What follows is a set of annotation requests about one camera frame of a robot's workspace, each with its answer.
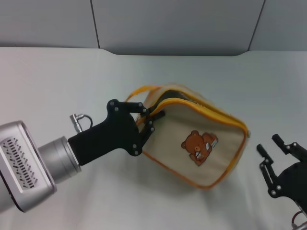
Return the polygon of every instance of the cartoon bear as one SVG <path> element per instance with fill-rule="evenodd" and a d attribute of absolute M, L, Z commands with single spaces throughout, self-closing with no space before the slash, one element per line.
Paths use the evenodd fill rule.
<path fill-rule="evenodd" d="M 198 131 L 194 130 L 181 144 L 181 147 L 187 150 L 190 158 L 200 166 L 206 161 L 217 142 L 218 138 L 215 134 L 204 133 L 201 136 Z"/>

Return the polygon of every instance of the bear patch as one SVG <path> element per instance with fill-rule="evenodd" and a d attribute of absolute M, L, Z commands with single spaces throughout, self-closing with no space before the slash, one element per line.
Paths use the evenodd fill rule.
<path fill-rule="evenodd" d="M 206 161 L 217 142 L 218 138 L 215 134 L 206 132 L 200 135 L 198 131 L 193 130 L 181 144 L 181 147 L 190 154 L 189 156 L 195 164 L 201 166 L 201 164 Z"/>

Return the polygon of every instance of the beige pouch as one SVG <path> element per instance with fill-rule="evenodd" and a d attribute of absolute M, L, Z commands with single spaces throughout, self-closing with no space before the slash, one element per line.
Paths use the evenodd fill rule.
<path fill-rule="evenodd" d="M 245 148 L 246 125 L 181 85 L 144 86 L 129 98 L 146 90 L 150 116 L 162 110 L 165 116 L 154 122 L 143 154 L 198 188 L 211 188 L 228 175 Z M 140 129 L 143 122 L 137 118 Z"/>

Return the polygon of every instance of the black bracket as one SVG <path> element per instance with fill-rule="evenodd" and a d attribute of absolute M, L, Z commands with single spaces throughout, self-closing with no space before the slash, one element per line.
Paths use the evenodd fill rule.
<path fill-rule="evenodd" d="M 272 139 L 285 154 L 290 153 L 300 162 L 291 165 L 276 176 L 272 168 L 274 161 L 259 144 L 257 151 L 264 158 L 260 164 L 260 170 L 268 186 L 268 193 L 273 198 L 285 196 L 292 199 L 304 213 L 307 213 L 307 150 L 296 142 L 285 145 L 278 134 L 273 135 Z"/>
<path fill-rule="evenodd" d="M 149 116 L 142 103 L 108 102 L 107 118 L 102 123 L 68 139 L 80 165 L 85 165 L 115 149 L 124 149 L 131 156 L 139 156 L 150 135 L 154 132 L 154 121 L 165 115 L 164 111 Z M 144 127 L 139 132 L 132 115 L 144 116 Z"/>

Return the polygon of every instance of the white tabletop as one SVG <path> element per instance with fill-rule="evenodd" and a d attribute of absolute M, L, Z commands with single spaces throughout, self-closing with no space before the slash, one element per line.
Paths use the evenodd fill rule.
<path fill-rule="evenodd" d="M 0 48 L 0 123 L 23 120 L 38 146 L 75 135 L 70 114 L 89 114 L 97 124 L 110 99 L 124 100 L 152 83 L 184 84 L 251 130 L 237 168 L 211 190 L 185 184 L 145 156 L 114 151 L 85 165 L 28 213 L 13 208 L 1 214 L 0 229 L 291 229 L 298 208 L 288 198 L 268 195 L 256 145 L 264 145 L 278 174 L 296 160 L 275 146 L 273 134 L 307 147 L 306 62 L 307 52 L 144 57 L 99 49 Z"/>

